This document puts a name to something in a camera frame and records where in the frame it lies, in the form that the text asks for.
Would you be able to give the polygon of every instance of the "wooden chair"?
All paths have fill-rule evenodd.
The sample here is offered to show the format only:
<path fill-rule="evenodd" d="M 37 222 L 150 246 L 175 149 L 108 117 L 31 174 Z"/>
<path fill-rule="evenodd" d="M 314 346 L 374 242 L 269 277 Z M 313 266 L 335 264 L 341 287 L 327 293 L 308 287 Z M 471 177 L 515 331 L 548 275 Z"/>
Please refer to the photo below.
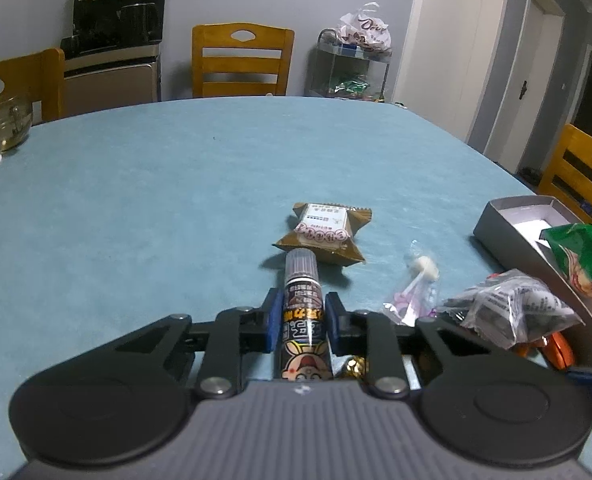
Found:
<path fill-rule="evenodd" d="M 583 222 L 592 223 L 592 217 L 581 207 L 578 200 L 556 182 L 563 181 L 573 192 L 592 205 L 592 180 L 564 159 L 571 153 L 592 170 L 592 136 L 587 135 L 571 124 L 566 124 L 551 162 L 542 176 L 538 194 L 550 195 L 559 199 Z"/>
<path fill-rule="evenodd" d="M 241 41 L 232 38 L 239 30 L 251 32 L 255 38 Z M 253 23 L 196 25 L 192 30 L 192 91 L 194 97 L 239 95 L 285 95 L 294 46 L 294 31 Z M 205 57 L 204 48 L 256 48 L 280 50 L 281 57 Z M 276 74 L 276 83 L 205 82 L 207 73 Z"/>
<path fill-rule="evenodd" d="M 43 121 L 60 119 L 64 69 L 65 55 L 60 48 L 0 61 L 0 80 L 5 85 L 0 97 L 27 95 L 32 102 L 41 101 Z"/>

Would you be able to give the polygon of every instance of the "white bag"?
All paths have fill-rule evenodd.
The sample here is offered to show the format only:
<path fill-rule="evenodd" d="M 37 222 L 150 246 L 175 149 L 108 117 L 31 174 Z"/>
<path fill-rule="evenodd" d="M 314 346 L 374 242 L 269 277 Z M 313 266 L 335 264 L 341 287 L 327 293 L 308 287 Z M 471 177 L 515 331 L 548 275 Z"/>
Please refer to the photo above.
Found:
<path fill-rule="evenodd" d="M 380 5 L 376 2 L 370 2 L 356 12 L 342 16 L 336 29 L 340 40 L 345 44 L 356 44 L 367 50 L 390 51 L 389 25 L 383 23 L 380 18 L 370 15 L 379 7 Z"/>

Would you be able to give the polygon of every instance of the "brown wrapper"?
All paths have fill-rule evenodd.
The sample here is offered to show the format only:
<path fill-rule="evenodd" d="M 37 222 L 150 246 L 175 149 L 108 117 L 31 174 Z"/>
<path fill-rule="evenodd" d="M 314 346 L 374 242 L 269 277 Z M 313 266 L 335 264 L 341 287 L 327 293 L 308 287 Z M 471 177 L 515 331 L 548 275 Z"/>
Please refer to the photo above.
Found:
<path fill-rule="evenodd" d="M 283 251 L 300 247 L 316 254 L 316 259 L 347 267 L 364 262 L 354 243 L 354 235 L 372 220 L 372 210 L 332 203 L 294 204 L 298 225 L 274 246 Z"/>

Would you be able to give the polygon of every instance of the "blue tablecloth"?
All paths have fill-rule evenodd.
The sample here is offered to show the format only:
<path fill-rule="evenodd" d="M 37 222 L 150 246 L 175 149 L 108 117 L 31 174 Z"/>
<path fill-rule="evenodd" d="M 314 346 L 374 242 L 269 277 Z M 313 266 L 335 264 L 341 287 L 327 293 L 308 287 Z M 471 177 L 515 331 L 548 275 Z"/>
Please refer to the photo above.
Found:
<path fill-rule="evenodd" d="M 43 124 L 0 165 L 0 474 L 23 457 L 7 421 L 35 372 L 173 312 L 211 320 L 282 285 L 294 202 L 370 207 L 367 259 L 322 266 L 324 292 L 377 310 L 412 240 L 442 297 L 493 260 L 472 241 L 517 180 L 413 113 L 315 98 L 143 105 Z M 268 378 L 271 359 L 253 363 Z M 583 462 L 592 469 L 592 439 Z"/>

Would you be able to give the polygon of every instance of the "door handle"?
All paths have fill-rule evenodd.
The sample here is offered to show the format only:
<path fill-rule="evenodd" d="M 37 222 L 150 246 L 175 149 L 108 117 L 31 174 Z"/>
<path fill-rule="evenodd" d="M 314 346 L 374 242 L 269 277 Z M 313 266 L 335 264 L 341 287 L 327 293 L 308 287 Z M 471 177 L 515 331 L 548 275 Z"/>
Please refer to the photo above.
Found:
<path fill-rule="evenodd" d="M 527 81 L 522 83 L 521 96 L 518 99 L 522 100 L 522 98 L 525 97 L 525 94 L 527 94 Z"/>

